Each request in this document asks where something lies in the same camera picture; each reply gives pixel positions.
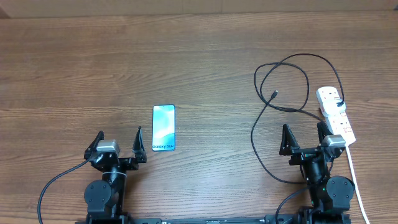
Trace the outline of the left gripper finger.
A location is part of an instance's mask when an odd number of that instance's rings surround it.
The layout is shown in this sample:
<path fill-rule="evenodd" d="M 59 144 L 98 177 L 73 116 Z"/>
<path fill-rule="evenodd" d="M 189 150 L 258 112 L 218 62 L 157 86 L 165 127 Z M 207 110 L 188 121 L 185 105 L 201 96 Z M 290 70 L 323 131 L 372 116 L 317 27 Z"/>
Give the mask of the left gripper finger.
<path fill-rule="evenodd" d="M 87 147 L 84 153 L 84 159 L 89 159 L 96 151 L 97 146 L 100 141 L 104 139 L 104 132 L 99 131 L 93 142 Z"/>
<path fill-rule="evenodd" d="M 147 155 L 146 155 L 146 151 L 144 149 L 141 126 L 138 127 L 136 137 L 134 140 L 134 144 L 132 147 L 132 152 L 134 153 L 135 160 L 137 163 L 146 163 L 147 162 Z"/>

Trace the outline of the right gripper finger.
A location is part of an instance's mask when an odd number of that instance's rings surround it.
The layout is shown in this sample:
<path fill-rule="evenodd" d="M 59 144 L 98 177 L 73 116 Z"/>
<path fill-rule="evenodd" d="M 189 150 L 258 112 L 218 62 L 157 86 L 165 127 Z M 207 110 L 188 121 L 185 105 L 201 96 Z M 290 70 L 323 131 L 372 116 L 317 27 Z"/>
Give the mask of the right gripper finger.
<path fill-rule="evenodd" d="M 328 129 L 326 123 L 323 121 L 317 123 L 317 130 L 318 130 L 319 143 L 321 145 L 330 145 L 329 136 L 332 136 L 333 133 Z"/>
<path fill-rule="evenodd" d="M 288 124 L 282 126 L 282 140 L 280 144 L 279 155 L 280 156 L 291 156 L 293 153 L 298 151 L 300 146 L 293 135 Z"/>

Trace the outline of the blue Galaxy smartphone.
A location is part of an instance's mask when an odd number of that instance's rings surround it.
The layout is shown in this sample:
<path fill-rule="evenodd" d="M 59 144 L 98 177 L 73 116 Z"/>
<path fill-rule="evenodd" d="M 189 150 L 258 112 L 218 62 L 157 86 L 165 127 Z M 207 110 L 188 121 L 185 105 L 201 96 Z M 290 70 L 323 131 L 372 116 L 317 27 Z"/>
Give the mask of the blue Galaxy smartphone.
<path fill-rule="evenodd" d="M 152 110 L 152 150 L 157 152 L 174 151 L 175 106 L 154 105 Z"/>

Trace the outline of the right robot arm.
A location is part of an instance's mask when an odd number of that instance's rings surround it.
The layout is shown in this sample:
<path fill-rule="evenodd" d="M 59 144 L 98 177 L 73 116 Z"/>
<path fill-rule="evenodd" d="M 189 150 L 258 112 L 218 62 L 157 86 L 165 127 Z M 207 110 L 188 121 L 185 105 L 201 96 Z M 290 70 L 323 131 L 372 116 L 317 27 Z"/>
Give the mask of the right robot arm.
<path fill-rule="evenodd" d="M 299 166 L 305 179 L 306 187 L 289 195 L 281 202 L 275 212 L 275 222 L 282 219 L 279 212 L 290 199 L 308 191 L 312 205 L 301 207 L 292 215 L 289 223 L 350 223 L 345 214 L 350 209 L 355 184 L 343 176 L 331 176 L 328 163 L 339 158 L 346 149 L 346 141 L 340 134 L 333 134 L 326 124 L 317 124 L 319 144 L 316 147 L 299 146 L 288 124 L 282 127 L 282 140 L 279 154 L 290 156 L 289 164 Z"/>

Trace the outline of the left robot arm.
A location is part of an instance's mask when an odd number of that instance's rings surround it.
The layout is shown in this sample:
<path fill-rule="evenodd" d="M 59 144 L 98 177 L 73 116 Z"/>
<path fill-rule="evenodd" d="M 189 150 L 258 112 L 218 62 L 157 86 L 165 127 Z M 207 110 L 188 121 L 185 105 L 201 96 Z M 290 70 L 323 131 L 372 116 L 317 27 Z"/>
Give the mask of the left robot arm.
<path fill-rule="evenodd" d="M 134 222 L 123 207 L 127 172 L 138 170 L 139 164 L 147 162 L 141 128 L 137 130 L 132 152 L 132 157 L 120 157 L 119 144 L 115 139 L 105 140 L 103 131 L 85 150 L 84 159 L 102 173 L 101 179 L 88 184 L 84 192 L 88 206 L 86 223 Z"/>

